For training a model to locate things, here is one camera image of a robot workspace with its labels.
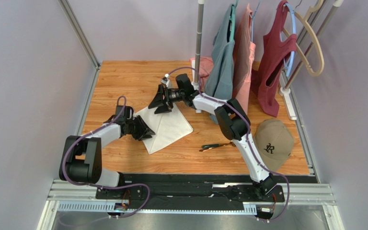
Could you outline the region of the white cloth napkin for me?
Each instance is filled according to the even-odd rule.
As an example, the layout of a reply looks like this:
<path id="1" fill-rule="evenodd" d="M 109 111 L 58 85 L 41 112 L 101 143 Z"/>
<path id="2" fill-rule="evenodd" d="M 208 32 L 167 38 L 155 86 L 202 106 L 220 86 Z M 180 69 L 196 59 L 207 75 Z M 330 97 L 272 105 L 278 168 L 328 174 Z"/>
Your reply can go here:
<path id="1" fill-rule="evenodd" d="M 144 108 L 136 113 L 155 132 L 152 138 L 143 141 L 148 154 L 153 154 L 193 132 L 178 107 L 174 107 L 170 113 L 157 115 L 155 110 Z"/>

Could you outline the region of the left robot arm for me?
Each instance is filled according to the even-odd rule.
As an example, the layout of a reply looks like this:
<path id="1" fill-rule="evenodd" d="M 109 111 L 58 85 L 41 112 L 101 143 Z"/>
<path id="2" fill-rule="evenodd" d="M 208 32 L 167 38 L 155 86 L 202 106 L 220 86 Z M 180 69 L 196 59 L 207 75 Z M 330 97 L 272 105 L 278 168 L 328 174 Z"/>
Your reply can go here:
<path id="1" fill-rule="evenodd" d="M 133 139 L 151 139 L 155 132 L 130 106 L 118 105 L 115 114 L 96 130 L 83 136 L 68 136 L 59 168 L 59 177 L 73 185 L 89 185 L 98 189 L 125 191 L 124 175 L 104 169 L 102 150 L 111 142 L 130 135 Z"/>

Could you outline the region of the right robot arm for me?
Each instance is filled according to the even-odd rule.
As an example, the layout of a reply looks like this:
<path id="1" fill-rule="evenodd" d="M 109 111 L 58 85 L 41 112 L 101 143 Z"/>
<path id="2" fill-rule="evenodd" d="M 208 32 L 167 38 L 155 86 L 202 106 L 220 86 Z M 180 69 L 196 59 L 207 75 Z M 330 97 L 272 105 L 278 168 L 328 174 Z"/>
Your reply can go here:
<path id="1" fill-rule="evenodd" d="M 190 108 L 214 114 L 222 134 L 235 144 L 247 165 L 253 181 L 252 194 L 258 199 L 270 196 L 276 181 L 260 157 L 253 142 L 250 120 L 237 99 L 224 101 L 208 96 L 194 89 L 187 74 L 180 74 L 175 80 L 178 87 L 168 88 L 169 77 L 162 78 L 148 108 L 163 114 L 171 112 L 174 103 L 184 102 Z"/>

